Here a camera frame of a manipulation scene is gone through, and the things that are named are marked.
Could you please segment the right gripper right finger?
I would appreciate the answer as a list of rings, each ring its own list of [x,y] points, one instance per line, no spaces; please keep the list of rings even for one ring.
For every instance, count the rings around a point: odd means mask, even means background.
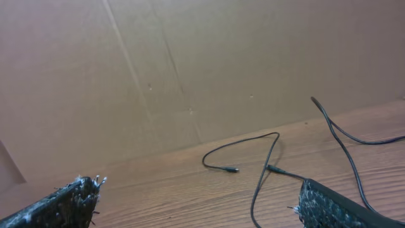
[[[403,228],[313,179],[305,179],[297,206],[305,228]]]

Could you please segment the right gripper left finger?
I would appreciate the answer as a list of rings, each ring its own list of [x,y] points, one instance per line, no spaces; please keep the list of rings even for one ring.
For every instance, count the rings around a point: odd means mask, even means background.
[[[39,201],[1,219],[1,228],[89,228],[105,177],[78,176]]]

